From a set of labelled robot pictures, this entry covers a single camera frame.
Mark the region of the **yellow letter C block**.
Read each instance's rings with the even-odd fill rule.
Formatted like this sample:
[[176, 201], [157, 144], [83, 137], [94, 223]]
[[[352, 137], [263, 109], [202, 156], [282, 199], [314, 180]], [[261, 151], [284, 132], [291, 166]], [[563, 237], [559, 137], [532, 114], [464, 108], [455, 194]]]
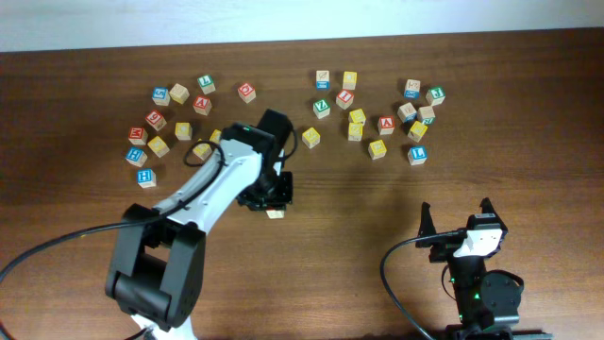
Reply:
[[179, 122], [175, 126], [175, 135], [180, 141], [190, 141], [193, 136], [193, 128], [188, 122]]

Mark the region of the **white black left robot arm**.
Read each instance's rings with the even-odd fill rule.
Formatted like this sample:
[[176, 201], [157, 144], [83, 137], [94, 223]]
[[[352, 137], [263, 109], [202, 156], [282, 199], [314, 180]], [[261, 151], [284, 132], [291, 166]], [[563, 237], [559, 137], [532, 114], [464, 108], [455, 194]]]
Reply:
[[293, 176], [281, 167], [293, 125], [235, 124], [205, 164], [174, 194], [123, 216], [106, 294], [140, 327], [137, 339], [192, 339], [191, 313], [201, 293], [206, 239], [232, 202], [252, 212], [284, 212]]

